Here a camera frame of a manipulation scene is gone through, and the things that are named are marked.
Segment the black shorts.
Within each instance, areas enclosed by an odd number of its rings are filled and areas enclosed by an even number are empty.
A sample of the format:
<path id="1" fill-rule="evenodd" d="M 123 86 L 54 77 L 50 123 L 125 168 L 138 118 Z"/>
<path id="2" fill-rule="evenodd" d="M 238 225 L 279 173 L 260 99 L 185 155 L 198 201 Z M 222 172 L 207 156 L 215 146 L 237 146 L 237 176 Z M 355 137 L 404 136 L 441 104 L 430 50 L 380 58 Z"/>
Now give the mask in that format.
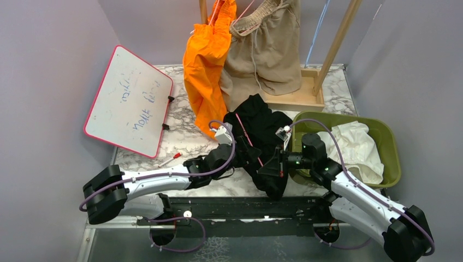
<path id="1" fill-rule="evenodd" d="M 262 151 L 260 159 L 263 164 L 265 164 L 274 154 L 275 148 L 283 143 L 275 134 L 276 131 L 280 127 L 291 124 L 292 119 L 284 112 L 273 112 L 259 94 L 251 95 L 234 111 L 224 116 L 223 121 L 233 126 L 232 132 L 236 138 L 239 136 L 245 137 L 245 135 L 235 113 L 238 113 L 240 116 L 253 147 Z M 264 191 L 271 200 L 280 200 L 286 189 L 288 176 L 274 177 L 258 175 L 257 171 L 259 168 L 261 168 L 259 162 L 244 167 L 258 190 Z"/>

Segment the white shorts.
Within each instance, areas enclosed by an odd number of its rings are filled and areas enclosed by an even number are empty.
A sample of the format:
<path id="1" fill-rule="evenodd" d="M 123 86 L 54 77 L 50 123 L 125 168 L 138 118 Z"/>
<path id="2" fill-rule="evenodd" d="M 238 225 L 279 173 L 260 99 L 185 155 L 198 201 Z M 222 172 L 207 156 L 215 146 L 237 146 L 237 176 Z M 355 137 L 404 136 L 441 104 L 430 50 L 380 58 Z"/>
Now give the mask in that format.
<path id="1" fill-rule="evenodd" d="M 331 129 L 348 171 L 363 183 L 380 184 L 383 181 L 384 165 L 376 143 L 368 132 L 368 126 L 358 121 Z"/>

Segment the olive green plastic basket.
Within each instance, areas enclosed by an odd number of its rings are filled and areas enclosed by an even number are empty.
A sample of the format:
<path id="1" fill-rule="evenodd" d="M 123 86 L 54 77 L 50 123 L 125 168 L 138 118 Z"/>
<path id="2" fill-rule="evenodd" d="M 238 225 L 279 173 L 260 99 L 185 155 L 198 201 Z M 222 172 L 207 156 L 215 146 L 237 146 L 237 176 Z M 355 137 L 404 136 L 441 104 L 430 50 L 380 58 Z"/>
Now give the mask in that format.
<path id="1" fill-rule="evenodd" d="M 370 187 L 388 188 L 396 185 L 401 178 L 401 167 L 396 141 L 391 129 L 383 122 L 358 116 L 338 115 L 324 112 L 305 111 L 297 114 L 293 121 L 292 151 L 300 152 L 301 138 L 307 133 L 319 134 L 327 147 L 327 154 L 337 163 L 344 162 L 339 145 L 331 133 L 334 126 L 353 121 L 366 124 L 368 135 L 376 143 L 379 157 L 384 165 L 383 181 L 380 184 L 368 184 Z"/>

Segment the blue wire hanger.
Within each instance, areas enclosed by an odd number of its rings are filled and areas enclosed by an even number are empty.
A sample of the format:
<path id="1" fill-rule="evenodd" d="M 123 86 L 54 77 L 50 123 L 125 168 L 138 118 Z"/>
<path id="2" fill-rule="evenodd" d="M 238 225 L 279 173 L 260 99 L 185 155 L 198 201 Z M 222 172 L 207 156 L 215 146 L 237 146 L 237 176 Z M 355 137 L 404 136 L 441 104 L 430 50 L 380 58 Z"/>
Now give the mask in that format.
<path id="1" fill-rule="evenodd" d="M 322 12 L 321 12 L 321 14 L 320 14 L 320 16 L 319 16 L 318 23 L 317 23 L 317 26 L 316 26 L 316 30 L 315 30 L 315 32 L 314 32 L 314 35 L 313 35 L 313 38 L 312 38 L 312 41 L 311 41 L 311 45 L 310 45 L 309 51 L 308 51 L 308 53 L 307 53 L 307 57 L 306 57 L 305 64 L 304 64 L 304 68 L 307 68 L 308 65 L 309 65 L 309 61 L 310 61 L 310 58 L 311 58 L 311 56 L 312 56 L 313 49 L 314 49 L 314 46 L 315 46 L 315 44 L 316 44 L 319 31 L 320 31 L 321 26 L 322 26 L 322 24 L 323 24 L 323 20 L 324 20 L 324 18 L 325 18 L 326 13 L 327 13 L 327 10 L 328 10 L 328 7 L 329 7 L 330 2 L 331 2 L 331 0 L 326 0 L 326 1 L 325 1 L 324 7 L 323 7 Z"/>

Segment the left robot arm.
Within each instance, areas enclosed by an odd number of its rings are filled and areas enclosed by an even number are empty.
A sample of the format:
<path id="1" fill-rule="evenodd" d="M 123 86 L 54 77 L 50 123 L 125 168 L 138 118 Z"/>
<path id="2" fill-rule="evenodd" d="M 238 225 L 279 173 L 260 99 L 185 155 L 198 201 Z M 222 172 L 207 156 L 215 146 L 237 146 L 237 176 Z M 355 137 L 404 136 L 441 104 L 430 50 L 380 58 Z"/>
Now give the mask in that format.
<path id="1" fill-rule="evenodd" d="M 220 144 L 205 156 L 171 168 L 129 172 L 110 165 L 83 186 L 85 200 L 79 209 L 92 225 L 117 216 L 140 216 L 165 224 L 172 212 L 166 191 L 208 186 L 230 169 L 257 162 L 260 155 L 260 149 L 239 137 L 232 145 Z"/>

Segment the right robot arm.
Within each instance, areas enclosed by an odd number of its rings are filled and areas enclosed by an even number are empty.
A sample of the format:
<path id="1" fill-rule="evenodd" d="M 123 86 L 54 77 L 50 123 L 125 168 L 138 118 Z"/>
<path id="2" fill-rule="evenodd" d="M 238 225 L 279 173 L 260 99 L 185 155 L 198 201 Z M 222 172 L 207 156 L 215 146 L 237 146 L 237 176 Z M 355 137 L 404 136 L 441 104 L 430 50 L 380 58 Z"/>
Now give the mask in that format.
<path id="1" fill-rule="evenodd" d="M 327 156 L 325 143 L 318 134 L 305 134 L 301 145 L 301 152 L 277 146 L 258 174 L 278 176 L 290 170 L 309 170 L 311 178 L 328 190 L 315 207 L 316 217 L 322 222 L 333 218 L 357 228 L 380 244 L 392 261 L 417 261 L 435 251 L 420 208 L 396 203 L 345 171 Z"/>

